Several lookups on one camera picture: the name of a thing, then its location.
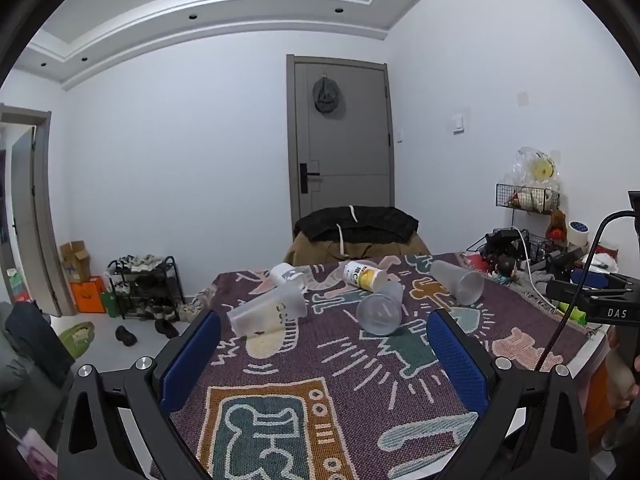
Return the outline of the green slipper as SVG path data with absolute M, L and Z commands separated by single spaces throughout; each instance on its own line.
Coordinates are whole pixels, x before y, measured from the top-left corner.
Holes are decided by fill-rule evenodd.
M 68 353 L 78 360 L 83 356 L 94 341 L 94 325 L 93 322 L 82 322 L 76 324 L 67 330 L 63 330 L 58 335 L 63 346 Z

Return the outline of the small clear white-capped cup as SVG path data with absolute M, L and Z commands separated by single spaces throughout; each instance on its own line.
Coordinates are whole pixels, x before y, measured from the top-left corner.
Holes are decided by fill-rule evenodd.
M 282 286 L 288 283 L 295 284 L 302 292 L 307 289 L 307 279 L 305 273 L 299 268 L 294 268 L 286 262 L 282 262 L 274 266 L 269 276 L 276 286 Z

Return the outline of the brown plush toy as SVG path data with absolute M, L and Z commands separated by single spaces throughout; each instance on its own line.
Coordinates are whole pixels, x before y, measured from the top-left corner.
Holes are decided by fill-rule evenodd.
M 566 233 L 567 226 L 564 212 L 559 209 L 552 211 L 550 214 L 550 223 L 544 237 L 547 240 L 562 243 L 566 241 Z

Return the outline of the brown chair back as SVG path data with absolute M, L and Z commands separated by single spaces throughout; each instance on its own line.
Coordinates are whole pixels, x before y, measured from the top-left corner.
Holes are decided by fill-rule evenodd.
M 407 244 L 372 244 L 340 242 L 311 242 L 304 233 L 296 236 L 284 256 L 291 266 L 337 263 L 349 260 L 366 260 L 385 256 L 428 256 L 430 251 L 422 238 L 414 233 Z

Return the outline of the cardboard box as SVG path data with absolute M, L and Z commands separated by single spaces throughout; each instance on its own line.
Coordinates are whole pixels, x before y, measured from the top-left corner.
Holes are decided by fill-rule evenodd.
M 88 282 L 91 278 L 90 255 L 83 240 L 73 240 L 59 248 L 61 263 L 67 281 L 70 283 Z

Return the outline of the white light switch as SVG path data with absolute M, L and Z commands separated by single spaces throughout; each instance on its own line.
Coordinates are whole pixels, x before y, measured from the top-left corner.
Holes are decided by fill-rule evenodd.
M 455 114 L 452 118 L 452 131 L 454 134 L 460 134 L 465 132 L 465 123 L 463 114 Z

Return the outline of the black slipper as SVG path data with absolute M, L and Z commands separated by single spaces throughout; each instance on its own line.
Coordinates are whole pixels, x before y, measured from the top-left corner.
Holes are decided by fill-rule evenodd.
M 134 346 L 138 342 L 138 338 L 136 337 L 136 335 L 131 333 L 126 329 L 125 326 L 122 325 L 119 325 L 116 328 L 115 337 L 127 348 Z

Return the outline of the patterned purple woven tablecloth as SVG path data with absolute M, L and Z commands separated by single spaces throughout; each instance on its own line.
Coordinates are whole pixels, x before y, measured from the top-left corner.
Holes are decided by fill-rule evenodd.
M 427 338 L 447 310 L 495 356 L 521 368 L 568 364 L 587 342 L 531 292 L 487 283 L 462 307 L 431 276 L 427 256 L 387 256 L 379 269 L 404 289 L 390 336 L 363 330 L 366 294 L 337 264 L 305 266 L 304 318 L 250 338 L 229 326 L 184 407 L 171 419 L 216 479 L 398 479 L 455 450 L 477 416 L 461 403 Z

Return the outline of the clear plastic bag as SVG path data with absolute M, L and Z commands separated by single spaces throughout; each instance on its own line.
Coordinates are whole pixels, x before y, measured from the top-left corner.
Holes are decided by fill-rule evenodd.
M 513 165 L 504 175 L 502 182 L 529 188 L 551 188 L 555 191 L 559 191 L 561 187 L 554 160 L 548 154 L 530 146 L 518 149 Z

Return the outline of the frosted cup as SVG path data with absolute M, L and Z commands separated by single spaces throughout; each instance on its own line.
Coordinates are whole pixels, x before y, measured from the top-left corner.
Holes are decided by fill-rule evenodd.
M 446 261 L 434 260 L 431 274 L 462 306 L 472 306 L 483 295 L 485 279 L 478 272 Z
M 399 282 L 387 282 L 376 292 L 363 298 L 356 309 L 360 327 L 374 336 L 388 336 L 402 322 L 402 295 L 404 286 Z
M 256 297 L 228 312 L 228 319 L 236 336 L 270 333 L 307 315 L 303 292 L 288 283 Z

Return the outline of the grey cap on door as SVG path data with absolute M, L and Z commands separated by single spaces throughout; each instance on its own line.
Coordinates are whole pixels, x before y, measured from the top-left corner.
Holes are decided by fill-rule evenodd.
M 335 112 L 342 102 L 342 92 L 337 83 L 322 75 L 312 87 L 314 108 L 322 115 Z

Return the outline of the black fleece jacket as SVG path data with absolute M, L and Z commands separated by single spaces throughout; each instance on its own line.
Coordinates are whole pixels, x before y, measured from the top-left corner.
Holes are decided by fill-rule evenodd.
M 407 244 L 419 221 L 395 207 L 341 206 L 323 208 L 300 218 L 294 236 L 311 242 Z

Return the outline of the open grey side door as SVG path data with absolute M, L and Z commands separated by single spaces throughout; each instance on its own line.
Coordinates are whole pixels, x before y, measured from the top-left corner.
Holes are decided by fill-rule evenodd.
M 51 114 L 3 104 L 1 122 L 25 132 L 11 144 L 12 226 L 30 298 L 43 312 L 74 315 L 56 244 L 49 193 Z

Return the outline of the black-haired figurine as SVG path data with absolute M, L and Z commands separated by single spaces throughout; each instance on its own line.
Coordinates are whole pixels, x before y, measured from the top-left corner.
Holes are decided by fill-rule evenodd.
M 495 265 L 495 279 L 507 283 L 513 280 L 515 273 L 516 260 L 507 255 L 499 256 Z

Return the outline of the white tape roll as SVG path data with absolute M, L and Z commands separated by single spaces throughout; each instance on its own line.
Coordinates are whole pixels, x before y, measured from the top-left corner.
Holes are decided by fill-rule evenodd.
M 567 243 L 576 247 L 586 247 L 589 245 L 589 228 L 584 222 L 572 220 L 568 222 Z

